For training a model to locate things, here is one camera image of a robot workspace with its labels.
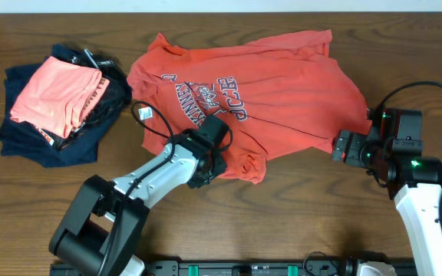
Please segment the red soccer t-shirt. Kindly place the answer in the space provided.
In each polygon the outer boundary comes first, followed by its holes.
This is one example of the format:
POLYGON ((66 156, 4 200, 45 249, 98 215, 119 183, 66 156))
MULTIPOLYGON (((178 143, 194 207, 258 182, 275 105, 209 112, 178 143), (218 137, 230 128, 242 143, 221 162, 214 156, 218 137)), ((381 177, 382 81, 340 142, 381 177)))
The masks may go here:
POLYGON ((340 130, 366 134, 365 98, 330 57, 331 41, 328 30, 299 31, 184 49, 157 35, 127 77, 133 97, 157 109, 143 147, 158 154, 170 133, 213 115, 230 128, 224 177, 259 183, 271 159, 312 147, 330 153, 340 130))

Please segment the folded black garment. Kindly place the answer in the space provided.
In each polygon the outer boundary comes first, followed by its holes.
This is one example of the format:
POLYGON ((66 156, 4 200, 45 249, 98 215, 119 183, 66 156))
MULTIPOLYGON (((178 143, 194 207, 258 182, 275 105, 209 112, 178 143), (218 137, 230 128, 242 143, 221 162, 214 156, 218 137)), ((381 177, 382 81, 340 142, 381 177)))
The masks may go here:
POLYGON ((131 88, 127 84, 125 73, 110 55, 92 54, 88 49, 76 51, 67 48, 62 51, 54 50, 52 55, 61 61, 97 68, 102 72, 102 77, 110 81, 104 94, 86 117, 84 125, 78 130, 73 130, 66 139, 55 138, 53 147, 62 150, 88 130, 99 127, 106 119, 121 111, 130 102, 131 88))

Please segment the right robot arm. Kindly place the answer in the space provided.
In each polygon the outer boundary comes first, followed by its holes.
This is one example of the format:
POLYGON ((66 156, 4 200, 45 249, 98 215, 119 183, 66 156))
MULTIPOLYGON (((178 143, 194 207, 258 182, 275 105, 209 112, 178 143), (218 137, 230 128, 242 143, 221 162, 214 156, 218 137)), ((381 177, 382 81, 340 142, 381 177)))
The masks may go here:
POLYGON ((442 162, 422 155, 422 115, 382 109, 368 133, 340 130, 332 159, 364 168, 388 191, 407 230, 419 275, 442 275, 442 162))

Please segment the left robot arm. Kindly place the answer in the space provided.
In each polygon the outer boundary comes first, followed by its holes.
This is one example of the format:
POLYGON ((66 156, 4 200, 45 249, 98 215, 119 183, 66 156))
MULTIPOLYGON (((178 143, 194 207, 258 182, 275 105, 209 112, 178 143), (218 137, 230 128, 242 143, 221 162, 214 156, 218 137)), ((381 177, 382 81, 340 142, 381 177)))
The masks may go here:
POLYGON ((140 275, 135 255, 150 210, 177 186, 210 184, 226 171, 221 153, 229 126, 208 116, 197 129, 172 136, 155 158, 107 181, 87 179, 49 242, 49 251, 81 275, 140 275))

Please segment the folded navy garment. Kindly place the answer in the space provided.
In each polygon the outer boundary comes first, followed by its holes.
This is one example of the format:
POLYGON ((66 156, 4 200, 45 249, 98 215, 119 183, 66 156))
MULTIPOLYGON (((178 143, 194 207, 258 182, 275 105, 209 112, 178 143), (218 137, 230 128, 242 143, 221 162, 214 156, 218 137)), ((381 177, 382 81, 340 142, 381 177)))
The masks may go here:
MULTIPOLYGON (((61 44, 54 45, 51 55, 46 57, 44 62, 49 57, 54 57, 52 55, 54 50, 62 51, 64 48, 67 47, 61 44)), ((99 142, 122 110, 116 112, 110 119, 106 119, 99 127, 88 130, 71 145, 61 150, 53 147, 55 138, 61 138, 58 135, 28 122, 17 123, 11 120, 10 111, 18 95, 43 63, 10 67, 5 71, 5 117, 0 127, 1 154, 22 156, 46 168, 96 162, 99 142)))

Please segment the black mounting rail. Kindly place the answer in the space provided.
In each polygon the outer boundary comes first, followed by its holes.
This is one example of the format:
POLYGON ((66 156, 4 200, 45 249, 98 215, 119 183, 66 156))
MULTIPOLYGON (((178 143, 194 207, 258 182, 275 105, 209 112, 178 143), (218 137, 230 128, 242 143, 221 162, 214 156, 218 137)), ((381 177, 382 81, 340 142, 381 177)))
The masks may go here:
POLYGON ((155 261, 145 265, 141 276, 291 276, 359 275, 359 268, 379 267, 378 275, 418 276, 411 258, 390 259, 377 252, 350 258, 312 252, 300 262, 155 261))

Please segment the folded pink shirt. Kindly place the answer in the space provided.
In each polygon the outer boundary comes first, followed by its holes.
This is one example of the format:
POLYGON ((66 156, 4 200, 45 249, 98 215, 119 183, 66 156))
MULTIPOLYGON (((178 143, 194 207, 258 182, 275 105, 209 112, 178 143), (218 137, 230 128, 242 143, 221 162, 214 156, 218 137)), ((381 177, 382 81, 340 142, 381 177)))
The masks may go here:
POLYGON ((18 95, 10 118, 67 138, 82 126, 109 83, 96 68, 49 57, 18 95))

